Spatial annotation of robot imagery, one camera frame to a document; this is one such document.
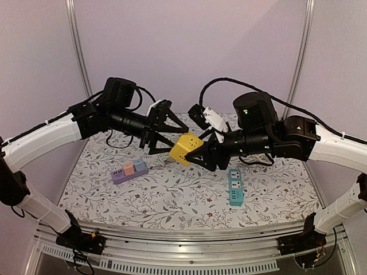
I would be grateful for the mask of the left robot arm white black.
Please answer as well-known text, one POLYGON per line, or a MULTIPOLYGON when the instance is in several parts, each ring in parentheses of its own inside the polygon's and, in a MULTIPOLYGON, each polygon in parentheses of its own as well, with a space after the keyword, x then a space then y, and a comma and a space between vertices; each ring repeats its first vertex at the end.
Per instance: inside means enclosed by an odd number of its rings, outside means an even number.
POLYGON ((170 151, 166 133, 186 133, 188 127, 171 110, 170 100, 154 102, 145 115, 131 108, 140 87, 118 77, 107 79, 102 91, 69 107, 58 116, 1 141, 1 202, 17 207, 57 235, 58 245, 78 256, 102 254, 106 239, 99 229, 84 232, 74 215, 59 208, 30 183, 23 169, 61 147, 114 130, 138 138, 149 154, 170 151))

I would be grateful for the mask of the pink charger plug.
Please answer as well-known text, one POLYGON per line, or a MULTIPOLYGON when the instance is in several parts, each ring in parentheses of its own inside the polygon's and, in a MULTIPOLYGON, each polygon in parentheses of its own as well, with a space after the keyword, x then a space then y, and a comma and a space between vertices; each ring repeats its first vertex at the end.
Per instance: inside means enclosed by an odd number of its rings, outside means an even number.
POLYGON ((127 163, 123 165, 123 172, 125 176, 130 176, 135 174, 134 170, 134 164, 133 163, 127 163))

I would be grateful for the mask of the blue charger plug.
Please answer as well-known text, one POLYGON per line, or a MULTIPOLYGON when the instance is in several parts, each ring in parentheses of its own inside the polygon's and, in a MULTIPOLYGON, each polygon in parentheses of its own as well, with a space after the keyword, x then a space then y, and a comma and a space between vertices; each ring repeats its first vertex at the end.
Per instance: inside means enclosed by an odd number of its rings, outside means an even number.
POLYGON ((135 172, 140 172, 146 169, 146 163, 143 159, 137 159, 133 161, 135 172))

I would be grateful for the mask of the yellow cube socket adapter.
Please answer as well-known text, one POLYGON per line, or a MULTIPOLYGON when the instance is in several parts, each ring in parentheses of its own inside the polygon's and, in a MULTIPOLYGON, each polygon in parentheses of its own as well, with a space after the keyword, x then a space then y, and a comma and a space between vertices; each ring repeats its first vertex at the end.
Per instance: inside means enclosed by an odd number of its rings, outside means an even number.
POLYGON ((183 166, 187 167, 190 165, 185 159, 185 156, 194 151, 195 149, 199 148, 204 144, 204 141, 201 140, 199 137, 194 135, 191 132, 184 133, 179 137, 175 145, 169 152, 169 156, 176 160, 178 163, 182 164, 183 166))

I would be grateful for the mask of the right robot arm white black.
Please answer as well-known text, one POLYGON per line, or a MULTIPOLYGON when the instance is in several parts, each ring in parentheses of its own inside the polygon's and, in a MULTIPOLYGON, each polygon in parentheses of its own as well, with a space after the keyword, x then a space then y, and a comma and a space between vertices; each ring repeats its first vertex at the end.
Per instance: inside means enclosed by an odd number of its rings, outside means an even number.
POLYGON ((238 130, 210 108, 194 105, 189 117, 205 132, 203 145, 186 160, 209 171, 227 168, 232 157, 270 154, 277 158, 323 161, 360 172, 357 181, 331 205, 310 214, 302 232, 277 240, 281 255, 314 249, 326 244, 326 234, 343 220, 366 208, 366 143, 333 133, 310 115, 279 120, 273 97, 249 92, 236 98, 238 130))

